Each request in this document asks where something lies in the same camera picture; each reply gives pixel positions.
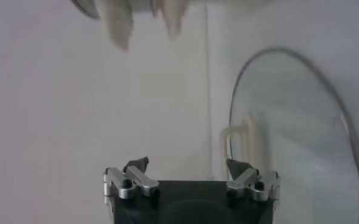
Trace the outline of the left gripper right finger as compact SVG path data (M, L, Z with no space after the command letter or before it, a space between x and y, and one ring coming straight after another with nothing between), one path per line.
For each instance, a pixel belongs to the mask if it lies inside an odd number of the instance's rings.
M227 203L232 206L242 198L256 203L280 202L280 175L276 171L260 172L249 163L234 159L226 160L232 180L226 182Z

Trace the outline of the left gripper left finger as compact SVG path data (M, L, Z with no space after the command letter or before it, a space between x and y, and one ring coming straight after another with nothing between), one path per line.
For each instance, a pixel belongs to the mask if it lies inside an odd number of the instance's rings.
M149 198L158 194L159 182L145 174L148 164L149 158L143 157L128 161L122 170L117 167L104 170L104 203L111 213L115 212L116 198L131 200L137 192Z

